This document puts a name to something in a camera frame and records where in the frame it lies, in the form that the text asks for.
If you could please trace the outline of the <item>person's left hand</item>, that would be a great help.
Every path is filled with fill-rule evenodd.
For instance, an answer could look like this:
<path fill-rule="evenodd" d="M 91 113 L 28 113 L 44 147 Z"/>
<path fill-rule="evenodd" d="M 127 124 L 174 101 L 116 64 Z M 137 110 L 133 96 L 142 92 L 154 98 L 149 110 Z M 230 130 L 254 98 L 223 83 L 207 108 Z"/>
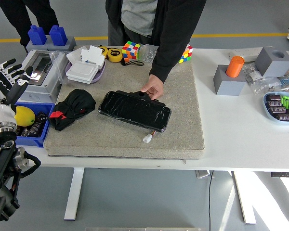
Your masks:
<path fill-rule="evenodd" d="M 164 93 L 163 82 L 157 76 L 150 74 L 147 83 L 142 86 L 141 92 L 146 92 L 151 100 L 157 100 Z"/>

